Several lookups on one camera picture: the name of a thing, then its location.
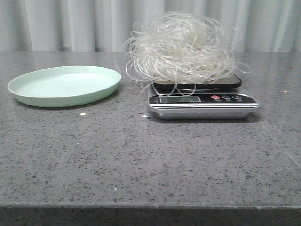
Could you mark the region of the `silver black kitchen scale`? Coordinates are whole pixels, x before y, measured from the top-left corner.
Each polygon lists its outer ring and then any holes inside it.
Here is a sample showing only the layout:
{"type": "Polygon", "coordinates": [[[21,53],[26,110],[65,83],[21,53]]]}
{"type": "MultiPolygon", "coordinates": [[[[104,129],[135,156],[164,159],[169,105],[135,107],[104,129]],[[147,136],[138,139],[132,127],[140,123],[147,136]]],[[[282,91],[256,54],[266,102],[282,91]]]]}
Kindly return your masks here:
{"type": "Polygon", "coordinates": [[[235,75],[211,84],[155,82],[147,89],[148,109],[167,120],[244,119],[258,112],[261,104],[241,85],[235,75]]]}

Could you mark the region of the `white pleated curtain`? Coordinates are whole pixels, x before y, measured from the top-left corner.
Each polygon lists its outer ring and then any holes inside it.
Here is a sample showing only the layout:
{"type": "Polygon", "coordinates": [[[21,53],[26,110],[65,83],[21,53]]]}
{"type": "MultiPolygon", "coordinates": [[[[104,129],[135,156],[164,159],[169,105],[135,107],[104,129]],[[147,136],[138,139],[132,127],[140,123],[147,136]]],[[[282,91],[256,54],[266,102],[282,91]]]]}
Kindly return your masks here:
{"type": "Polygon", "coordinates": [[[3,0],[2,51],[122,52],[134,23],[169,11],[219,21],[237,52],[299,52],[298,0],[3,0]]]}

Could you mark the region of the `white translucent vermicelli bundle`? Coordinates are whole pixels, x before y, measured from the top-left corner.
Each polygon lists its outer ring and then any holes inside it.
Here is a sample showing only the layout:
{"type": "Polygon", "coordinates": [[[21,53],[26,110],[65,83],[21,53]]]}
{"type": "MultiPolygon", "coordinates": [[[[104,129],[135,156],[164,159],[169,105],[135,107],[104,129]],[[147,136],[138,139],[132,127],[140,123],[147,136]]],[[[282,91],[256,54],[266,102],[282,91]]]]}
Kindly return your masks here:
{"type": "Polygon", "coordinates": [[[209,85],[231,77],[235,71],[250,73],[231,49],[232,42],[216,19],[183,11],[154,16],[147,25],[133,24],[125,41],[125,74],[142,89],[156,83],[209,85]]]}

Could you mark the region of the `pale green round plate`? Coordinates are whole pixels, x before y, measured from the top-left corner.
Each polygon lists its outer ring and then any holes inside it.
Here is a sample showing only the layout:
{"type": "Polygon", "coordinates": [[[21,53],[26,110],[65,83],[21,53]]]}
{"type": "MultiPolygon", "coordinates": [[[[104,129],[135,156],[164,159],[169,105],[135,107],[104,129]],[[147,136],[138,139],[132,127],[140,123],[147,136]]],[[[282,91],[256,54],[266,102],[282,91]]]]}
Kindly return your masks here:
{"type": "Polygon", "coordinates": [[[97,66],[62,66],[14,78],[8,90],[19,102],[37,107],[89,104],[111,95],[121,80],[119,72],[97,66]]]}

